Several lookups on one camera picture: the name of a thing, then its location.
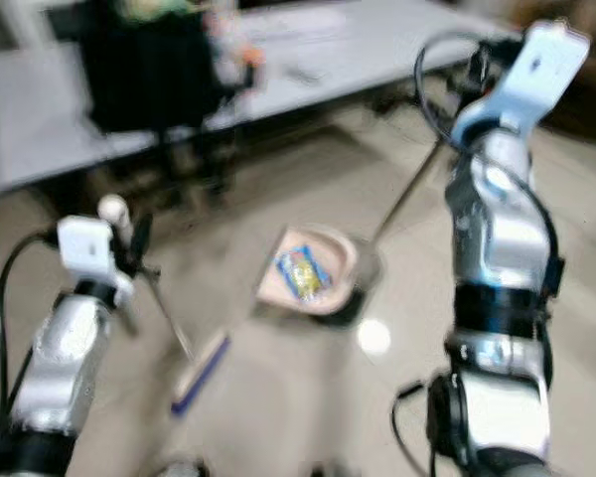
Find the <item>broom with purple brush head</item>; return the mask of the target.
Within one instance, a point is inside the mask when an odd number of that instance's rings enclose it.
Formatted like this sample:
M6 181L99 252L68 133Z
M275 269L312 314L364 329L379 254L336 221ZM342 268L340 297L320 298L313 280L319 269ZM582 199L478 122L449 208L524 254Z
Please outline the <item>broom with purple brush head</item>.
M135 222L131 218L131 209L127 205L124 197L117 194L107 194L97 203L98 216L107 222L113 228L113 236L116 237L117 246L119 246L119 264L122 258L122 240L129 237L127 229ZM189 409L193 407L195 399L198 399L216 369L220 366L222 359L225 358L231 339L226 330L216 330L202 340L195 340L186 332L183 324L171 312L167 304L165 294L159 286L159 280L149 281L143 277L138 277L148 285L151 290L154 303L157 305L159 313L165 318L168 327L168 333L174 338L181 355L181 364L177 368L175 379L171 387L170 412L176 417L185 416Z

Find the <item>beige long-handled dustpan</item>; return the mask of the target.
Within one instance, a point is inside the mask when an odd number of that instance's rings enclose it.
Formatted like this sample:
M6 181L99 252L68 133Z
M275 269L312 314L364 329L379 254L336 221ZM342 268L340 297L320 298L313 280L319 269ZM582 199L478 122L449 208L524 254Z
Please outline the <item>beige long-handled dustpan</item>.
M396 228L403 210L428 181L431 169L442 162L445 149L447 146L442 141L434 142L428 155L390 204L387 213L373 227L370 235L350 235L343 229L315 223L285 226L265 256L260 281L254 287L254 300L270 308L306 315L320 323L342 326L356 321L357 315L384 275L384 260L379 254L379 243ZM295 298L275 266L275 258L281 250L303 244L311 246L318 263L333 277L333 285L312 301Z

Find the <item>long white table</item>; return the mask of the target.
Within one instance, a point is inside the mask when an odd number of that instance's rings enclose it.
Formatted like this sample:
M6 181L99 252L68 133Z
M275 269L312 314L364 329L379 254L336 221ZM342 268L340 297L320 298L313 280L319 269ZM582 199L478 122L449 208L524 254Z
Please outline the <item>long white table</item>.
M334 9L345 24L330 40L262 44L258 87L216 125L261 121L410 78L417 51L439 33L509 32L431 0L356 0ZM0 52L0 194L156 144L151 133L98 132L86 112L75 46L43 41Z

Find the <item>yellow and blue snack wrapper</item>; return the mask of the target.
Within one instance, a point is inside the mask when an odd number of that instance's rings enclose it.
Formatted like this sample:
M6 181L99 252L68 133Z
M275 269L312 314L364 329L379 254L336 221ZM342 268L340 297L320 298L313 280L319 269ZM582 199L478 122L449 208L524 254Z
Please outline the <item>yellow and blue snack wrapper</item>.
M304 303L315 300L333 285L333 277L318 263L310 245L281 250L275 266L295 298Z

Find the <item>black office chair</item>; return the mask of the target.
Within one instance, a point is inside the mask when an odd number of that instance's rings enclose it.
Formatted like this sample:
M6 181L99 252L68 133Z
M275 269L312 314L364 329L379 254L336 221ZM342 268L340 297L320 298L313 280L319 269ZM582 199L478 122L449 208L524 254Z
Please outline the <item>black office chair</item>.
M102 133L149 132L162 183L177 179L171 128L199 128L238 95L218 73L208 12L127 20L122 0L87 0L90 26L79 38L88 117Z

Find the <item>small orange object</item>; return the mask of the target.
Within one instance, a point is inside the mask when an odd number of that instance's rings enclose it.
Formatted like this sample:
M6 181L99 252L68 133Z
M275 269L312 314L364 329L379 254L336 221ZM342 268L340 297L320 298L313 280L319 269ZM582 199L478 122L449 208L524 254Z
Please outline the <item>small orange object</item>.
M260 69L263 63L265 63L263 51L260 47L254 45L239 47L238 57L240 58L240 63L248 70Z

